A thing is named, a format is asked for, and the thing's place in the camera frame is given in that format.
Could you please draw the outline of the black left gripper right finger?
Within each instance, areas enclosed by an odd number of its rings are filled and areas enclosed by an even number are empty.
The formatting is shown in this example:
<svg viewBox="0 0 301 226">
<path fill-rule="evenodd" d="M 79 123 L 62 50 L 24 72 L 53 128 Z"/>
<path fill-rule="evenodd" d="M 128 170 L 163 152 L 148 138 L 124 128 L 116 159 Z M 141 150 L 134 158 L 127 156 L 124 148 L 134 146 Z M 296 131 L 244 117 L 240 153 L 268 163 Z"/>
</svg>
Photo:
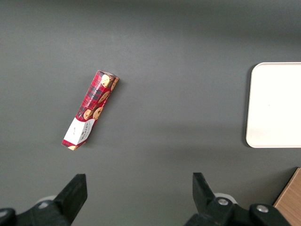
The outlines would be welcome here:
<svg viewBox="0 0 301 226">
<path fill-rule="evenodd" d="M 214 195 L 202 173 L 192 176 L 192 194 L 198 213 L 186 226 L 289 226 L 272 205 L 255 203 L 244 209 L 226 197 Z"/>
</svg>

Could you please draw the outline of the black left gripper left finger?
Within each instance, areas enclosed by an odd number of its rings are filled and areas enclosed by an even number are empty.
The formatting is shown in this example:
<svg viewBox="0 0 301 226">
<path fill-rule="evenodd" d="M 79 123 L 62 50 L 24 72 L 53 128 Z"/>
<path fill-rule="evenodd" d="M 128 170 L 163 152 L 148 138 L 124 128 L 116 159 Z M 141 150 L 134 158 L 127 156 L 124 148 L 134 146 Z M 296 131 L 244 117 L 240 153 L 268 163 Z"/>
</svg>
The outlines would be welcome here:
<svg viewBox="0 0 301 226">
<path fill-rule="evenodd" d="M 87 200 L 85 174 L 77 174 L 52 200 L 45 199 L 16 214 L 13 208 L 0 209 L 2 226 L 70 226 Z"/>
</svg>

